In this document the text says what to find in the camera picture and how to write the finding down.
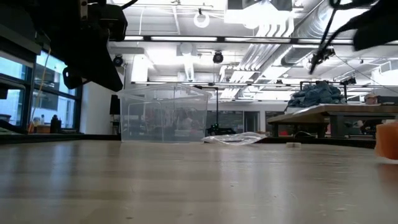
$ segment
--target plastic storage bin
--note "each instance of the plastic storage bin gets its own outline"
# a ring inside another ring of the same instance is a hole
[[[206,91],[169,83],[122,90],[118,96],[123,142],[197,142],[205,137]]]

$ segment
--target plastic bag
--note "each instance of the plastic bag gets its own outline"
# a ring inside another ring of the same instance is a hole
[[[242,146],[246,144],[252,144],[266,138],[263,134],[257,134],[252,132],[242,134],[225,134],[222,136],[208,136],[202,140],[208,143],[221,143],[232,146]]]

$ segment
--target wooden table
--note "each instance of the wooden table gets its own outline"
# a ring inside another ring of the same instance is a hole
[[[267,122],[273,125],[274,137],[278,137],[279,124],[317,124],[318,137],[325,137],[325,126],[330,124],[331,136],[345,136],[344,122],[362,119],[395,119],[398,106],[387,105],[318,105],[302,109],[291,114],[269,118]]]
[[[0,146],[0,223],[394,224],[369,149],[69,141]]]

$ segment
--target security camera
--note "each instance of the security camera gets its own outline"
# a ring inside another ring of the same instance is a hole
[[[223,62],[223,60],[224,60],[223,54],[220,51],[216,51],[214,53],[213,62],[221,63],[221,62]]]
[[[113,65],[115,67],[121,67],[123,64],[123,56],[122,55],[116,55],[113,59]]]

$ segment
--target blue fabric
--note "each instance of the blue fabric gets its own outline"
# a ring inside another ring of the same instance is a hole
[[[316,85],[305,85],[302,91],[294,93],[287,106],[306,108],[323,104],[346,104],[339,88],[322,81]]]

